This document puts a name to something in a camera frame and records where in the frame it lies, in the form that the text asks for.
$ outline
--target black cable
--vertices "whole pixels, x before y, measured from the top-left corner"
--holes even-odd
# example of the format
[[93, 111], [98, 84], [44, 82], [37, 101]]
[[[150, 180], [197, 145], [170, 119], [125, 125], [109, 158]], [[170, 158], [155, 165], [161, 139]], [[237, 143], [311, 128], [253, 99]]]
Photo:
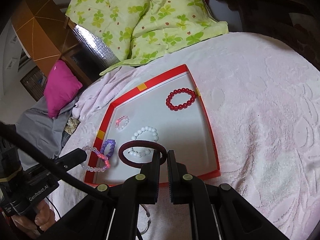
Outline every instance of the black cable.
[[56, 165], [51, 159], [45, 156], [41, 151], [34, 147], [25, 138], [17, 134], [14, 130], [8, 128], [4, 123], [0, 122], [0, 136], [14, 144], [16, 147], [20, 148], [26, 154], [28, 154], [35, 161], [39, 162], [44, 168], [50, 171], [54, 176], [62, 179], [69, 185], [97, 198], [105, 201], [106, 203], [114, 206], [114, 200], [109, 196], [103, 195], [98, 190], [90, 187], [89, 185], [83, 183], [82, 181], [74, 178], [64, 169]]
[[140, 231], [138, 228], [137, 228], [137, 238], [138, 240], [143, 240], [142, 235], [140, 234]]
[[61, 219], [60, 213], [59, 213], [58, 209], [56, 208], [56, 206], [51, 202], [51, 200], [50, 200], [48, 197], [45, 197], [45, 198], [51, 203], [51, 205], [53, 206], [53, 208], [54, 208], [54, 209], [56, 210], [56, 212], [58, 213], [59, 218]]

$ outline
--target purple beaded bracelet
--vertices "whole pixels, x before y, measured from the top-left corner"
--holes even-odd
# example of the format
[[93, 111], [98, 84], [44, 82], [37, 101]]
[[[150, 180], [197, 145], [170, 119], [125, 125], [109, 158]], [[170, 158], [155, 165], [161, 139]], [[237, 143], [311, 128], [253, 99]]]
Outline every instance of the purple beaded bracelet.
[[101, 150], [100, 150], [100, 153], [104, 154], [104, 151], [105, 151], [105, 149], [106, 149], [106, 147], [107, 147], [107, 145], [109, 143], [111, 143], [110, 150], [109, 150], [109, 153], [106, 155], [108, 157], [108, 159], [110, 159], [110, 157], [113, 155], [113, 152], [115, 150], [116, 141], [113, 140], [113, 139], [105, 140], [105, 142], [102, 144], [102, 147], [101, 147]]

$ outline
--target pink beaded bracelet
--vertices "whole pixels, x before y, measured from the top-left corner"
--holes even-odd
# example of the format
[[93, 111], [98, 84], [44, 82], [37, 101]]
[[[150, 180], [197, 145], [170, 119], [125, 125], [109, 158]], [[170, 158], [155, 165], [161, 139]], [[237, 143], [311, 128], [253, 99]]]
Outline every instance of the pink beaded bracelet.
[[[171, 103], [171, 99], [174, 97], [174, 95], [180, 94], [180, 93], [187, 93], [188, 95], [191, 95], [191, 98], [190, 100], [188, 100], [186, 103], [183, 103], [182, 105], [174, 106]], [[182, 110], [183, 108], [187, 108], [188, 106], [191, 106], [191, 104], [196, 100], [196, 97], [197, 97], [196, 92], [194, 92], [193, 90], [189, 88], [181, 88], [171, 92], [168, 95], [165, 104], [170, 110], [178, 111], [178, 110]]]

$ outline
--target white beaded bracelet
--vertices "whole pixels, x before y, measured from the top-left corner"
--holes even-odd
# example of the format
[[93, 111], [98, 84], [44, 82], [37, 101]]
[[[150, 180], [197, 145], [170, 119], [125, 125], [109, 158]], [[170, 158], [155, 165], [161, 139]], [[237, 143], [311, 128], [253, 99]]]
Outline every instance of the white beaded bracelet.
[[[152, 128], [150, 126], [144, 126], [142, 127], [140, 130], [138, 130], [137, 132], [135, 132], [133, 134], [133, 136], [131, 137], [132, 140], [136, 140], [137, 137], [142, 134], [143, 132], [151, 132], [152, 133], [152, 136], [153, 136], [153, 141], [158, 141], [159, 140], [159, 137], [158, 137], [158, 133], [157, 133], [157, 129], [156, 128]], [[147, 150], [144, 150], [142, 152], [137, 152], [137, 151], [134, 151], [133, 148], [129, 148], [128, 149], [128, 154], [134, 156], [134, 157], [137, 157], [137, 158], [141, 158], [141, 157], [144, 157], [146, 155], [149, 155], [151, 153], [151, 151], [149, 149]]]

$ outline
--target human hand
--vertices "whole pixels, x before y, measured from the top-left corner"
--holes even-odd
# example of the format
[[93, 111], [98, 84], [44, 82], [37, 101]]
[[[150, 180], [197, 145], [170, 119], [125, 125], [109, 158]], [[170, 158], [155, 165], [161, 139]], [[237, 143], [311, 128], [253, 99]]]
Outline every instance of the human hand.
[[25, 216], [13, 215], [11, 217], [16, 227], [32, 239], [39, 236], [36, 225], [40, 226], [41, 230], [46, 231], [56, 222], [54, 211], [50, 209], [44, 200], [37, 205], [37, 209], [39, 213], [36, 215], [35, 221], [30, 221]]

